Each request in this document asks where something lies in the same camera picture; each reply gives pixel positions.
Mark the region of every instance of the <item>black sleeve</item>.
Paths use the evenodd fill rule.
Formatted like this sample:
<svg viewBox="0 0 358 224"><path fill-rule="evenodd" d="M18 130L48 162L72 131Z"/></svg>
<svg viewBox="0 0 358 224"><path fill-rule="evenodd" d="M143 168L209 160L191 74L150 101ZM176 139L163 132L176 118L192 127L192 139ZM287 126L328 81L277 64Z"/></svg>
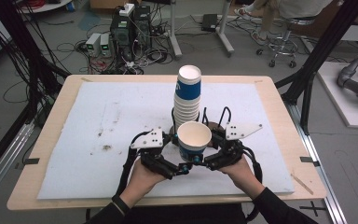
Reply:
<svg viewBox="0 0 358 224"><path fill-rule="evenodd" d="M289 207L268 188L265 188L263 192L253 200L253 203L260 211L261 215L266 219L267 223L270 224L317 223L310 217Z"/></svg>
<svg viewBox="0 0 358 224"><path fill-rule="evenodd" d="M124 215L121 211L114 204L110 203L85 224L119 224L123 219Z"/></svg>

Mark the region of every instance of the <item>stool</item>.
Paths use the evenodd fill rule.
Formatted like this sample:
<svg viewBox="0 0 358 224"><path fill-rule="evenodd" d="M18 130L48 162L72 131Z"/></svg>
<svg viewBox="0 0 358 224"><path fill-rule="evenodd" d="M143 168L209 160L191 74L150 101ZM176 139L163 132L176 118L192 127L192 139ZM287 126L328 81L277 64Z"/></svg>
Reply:
<svg viewBox="0 0 358 224"><path fill-rule="evenodd" d="M304 18L282 18L283 21L288 25L286 32L283 37L275 37L271 38L268 41L268 47L275 52L274 58L269 62L269 67L275 66L275 59L278 55L286 55L293 57L293 60L289 63L289 67L296 67L296 52L298 50L298 46L295 42L289 39L290 34L292 33L291 26L293 24L296 25L310 25L315 21L316 16L314 17L304 17ZM257 55L261 55L263 53L263 49L258 49L256 51Z"/></svg>

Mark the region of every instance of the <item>shoe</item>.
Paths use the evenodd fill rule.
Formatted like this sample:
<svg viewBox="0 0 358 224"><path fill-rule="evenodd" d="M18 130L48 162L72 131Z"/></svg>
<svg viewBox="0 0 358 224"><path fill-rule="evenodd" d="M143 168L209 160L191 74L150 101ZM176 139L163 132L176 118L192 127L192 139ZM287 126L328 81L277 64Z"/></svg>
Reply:
<svg viewBox="0 0 358 224"><path fill-rule="evenodd" d="M257 30L251 32L251 37L258 45L264 46L267 44L267 39L262 39Z"/></svg>
<svg viewBox="0 0 358 224"><path fill-rule="evenodd" d="M252 17L252 13L251 12L247 12L245 10L247 6L244 6L244 7L241 7L241 8L237 8L237 9L234 9L234 13L239 16L239 17L242 17L246 20L250 20L251 17Z"/></svg>

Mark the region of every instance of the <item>human hand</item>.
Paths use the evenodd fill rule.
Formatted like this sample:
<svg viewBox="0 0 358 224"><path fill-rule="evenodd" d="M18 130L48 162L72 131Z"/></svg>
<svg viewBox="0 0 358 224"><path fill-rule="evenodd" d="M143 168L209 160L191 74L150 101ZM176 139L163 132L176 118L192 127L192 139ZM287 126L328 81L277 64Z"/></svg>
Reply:
<svg viewBox="0 0 358 224"><path fill-rule="evenodd" d="M130 182L120 198L129 207L133 207L141 200L157 183L165 180L162 175L154 173L141 164L141 160L137 160L132 169Z"/></svg>
<svg viewBox="0 0 358 224"><path fill-rule="evenodd" d="M248 161L242 155L237 163L219 169L223 174L227 174L234 185L245 192L252 199L256 198L263 190L264 186L255 178Z"/></svg>

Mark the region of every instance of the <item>stack of paper cups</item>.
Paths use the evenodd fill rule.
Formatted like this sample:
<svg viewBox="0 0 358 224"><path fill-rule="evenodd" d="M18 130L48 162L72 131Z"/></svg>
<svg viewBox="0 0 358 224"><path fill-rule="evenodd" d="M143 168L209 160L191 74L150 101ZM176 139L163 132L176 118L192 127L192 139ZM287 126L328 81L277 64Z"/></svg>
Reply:
<svg viewBox="0 0 358 224"><path fill-rule="evenodd" d="M175 130L185 122L196 120L200 112L201 71L194 65L179 69L174 95Z"/></svg>

